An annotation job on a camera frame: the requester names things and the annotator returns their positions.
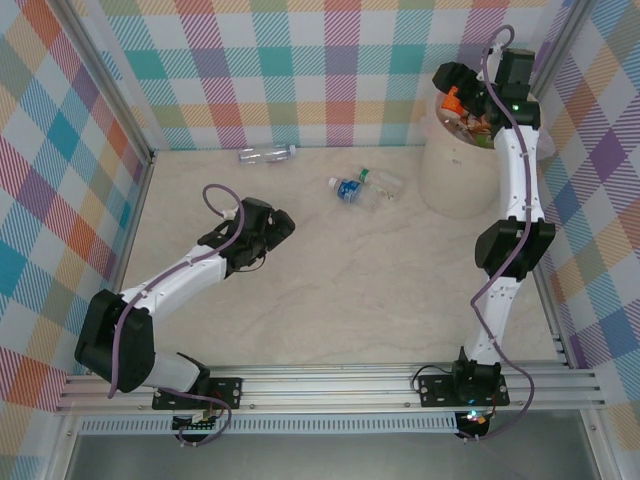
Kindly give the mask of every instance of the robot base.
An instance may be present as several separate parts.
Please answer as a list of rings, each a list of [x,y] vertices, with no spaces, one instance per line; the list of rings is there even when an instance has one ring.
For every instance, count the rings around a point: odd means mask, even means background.
[[[423,407],[493,407],[494,399],[497,407],[504,407],[510,403],[509,391],[502,375],[493,396],[475,398],[468,403],[460,401],[452,375],[421,375],[418,377],[418,390],[420,405]]]
[[[222,400],[232,410],[240,408],[241,378],[209,378],[208,381],[206,393],[198,393],[199,395]],[[208,410],[210,407],[211,403],[206,400],[192,400],[162,390],[158,390],[151,402],[154,410]]]

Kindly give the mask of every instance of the plaid wall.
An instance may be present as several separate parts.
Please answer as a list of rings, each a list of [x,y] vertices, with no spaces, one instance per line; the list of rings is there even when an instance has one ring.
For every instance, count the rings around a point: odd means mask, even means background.
[[[598,374],[640,478],[640,1],[601,0],[543,99],[545,259],[581,367]]]
[[[456,59],[477,67],[503,23],[519,46],[540,50],[539,67],[572,4],[99,0],[108,22],[97,28],[84,2],[75,0],[77,11],[150,143],[171,149],[423,143],[424,73]]]
[[[0,2],[0,478],[34,478],[142,160],[44,0]]]

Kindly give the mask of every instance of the water bottle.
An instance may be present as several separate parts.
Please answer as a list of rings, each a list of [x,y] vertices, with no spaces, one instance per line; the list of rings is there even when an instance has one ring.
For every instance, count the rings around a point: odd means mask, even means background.
[[[347,203],[355,203],[370,212],[374,211],[378,206],[378,199],[380,198],[378,192],[360,182],[331,177],[329,186],[333,188],[339,199]]]
[[[360,182],[371,186],[371,188],[389,200],[400,196],[404,188],[404,182],[400,178],[383,170],[369,170],[368,168],[357,166],[354,169],[354,173]]]
[[[273,147],[250,147],[238,150],[240,165],[274,163],[296,155],[295,145],[276,145]]]

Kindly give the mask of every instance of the white bucket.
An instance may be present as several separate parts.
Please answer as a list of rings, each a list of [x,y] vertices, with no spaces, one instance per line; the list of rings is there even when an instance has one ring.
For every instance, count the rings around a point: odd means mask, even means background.
[[[482,213],[500,191],[496,151],[456,138],[436,116],[444,94],[435,88],[427,99],[426,142],[418,180],[425,203],[441,215],[471,218]]]

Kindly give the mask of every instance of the marble floor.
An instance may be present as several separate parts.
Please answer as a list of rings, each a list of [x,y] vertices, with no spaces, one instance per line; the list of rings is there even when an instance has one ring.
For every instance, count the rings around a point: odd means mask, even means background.
[[[417,191],[421,157],[422,147],[316,148],[281,164],[240,166],[234,151],[161,153],[126,287],[219,223],[201,198],[208,183],[285,210],[297,229],[263,268],[232,275],[177,310],[156,329],[156,349],[217,365],[455,359],[475,326],[469,299],[483,282],[475,240],[496,209],[470,220],[430,211]],[[327,181],[356,164],[404,177],[405,194],[374,214],[341,203]],[[223,193],[211,200],[234,206]],[[503,345],[515,360],[555,358],[533,278],[516,297]]]

